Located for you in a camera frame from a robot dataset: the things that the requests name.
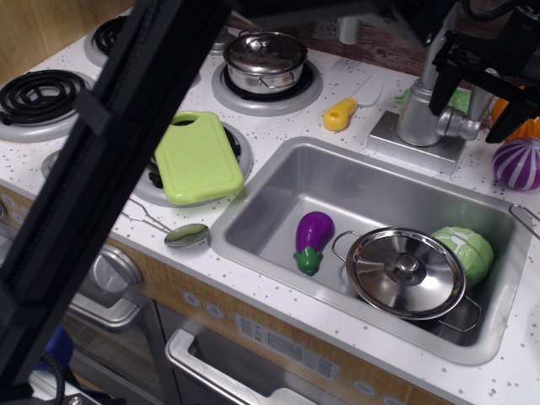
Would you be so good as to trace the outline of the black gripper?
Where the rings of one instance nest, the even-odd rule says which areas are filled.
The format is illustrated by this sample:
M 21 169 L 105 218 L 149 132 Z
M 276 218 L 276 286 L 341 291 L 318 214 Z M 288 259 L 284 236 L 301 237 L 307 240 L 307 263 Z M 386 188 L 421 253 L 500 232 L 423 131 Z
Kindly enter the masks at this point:
M 497 37 L 484 39 L 449 30 L 433 59 L 438 77 L 429 108 L 434 116 L 447 107 L 463 80 L 499 96 L 491 111 L 487 143 L 502 143 L 539 118 L 538 95 L 522 97 L 518 88 L 487 72 L 491 68 L 503 78 L 539 83 L 539 67 L 533 60 L 539 47 L 539 2 L 509 1 L 501 8 L 510 17 Z

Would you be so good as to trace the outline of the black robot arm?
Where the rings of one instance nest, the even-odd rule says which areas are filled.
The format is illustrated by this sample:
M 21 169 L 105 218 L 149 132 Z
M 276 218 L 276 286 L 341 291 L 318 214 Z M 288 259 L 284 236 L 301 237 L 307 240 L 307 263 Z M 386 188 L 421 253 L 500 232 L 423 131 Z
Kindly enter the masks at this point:
M 269 118 L 221 105 L 211 45 L 235 12 L 262 28 L 328 17 L 382 17 L 412 43 L 444 34 L 457 1 L 139 1 L 103 69 L 67 53 L 94 78 L 73 102 L 68 135 L 42 145 L 3 142 L 1 185 L 27 206 L 1 270 L 1 398 L 30 397 L 30 374 L 99 249 L 119 245 L 138 264 L 145 295 L 314 386 L 280 384 L 246 358 L 231 365 L 262 381 L 245 386 L 192 354 L 200 340 L 175 330 L 161 343 L 178 368 L 238 404 L 536 404 L 539 401 L 537 192 L 493 178 L 491 158 L 524 120 L 516 105 L 466 148 L 472 163 L 433 175 L 421 163 L 375 154 L 367 140 L 397 89 L 412 79 L 317 56 L 320 79 L 351 92 L 383 80 L 379 101 L 350 131 L 321 125 L 327 92 Z M 254 165 L 235 196 L 194 212 L 133 193 L 177 111 L 212 111 L 246 136 Z M 406 321 L 323 285 L 296 267 L 300 218 L 327 212 L 337 232 L 447 225 L 474 230 L 495 251 L 472 297 L 480 322 L 464 337 L 435 321 Z

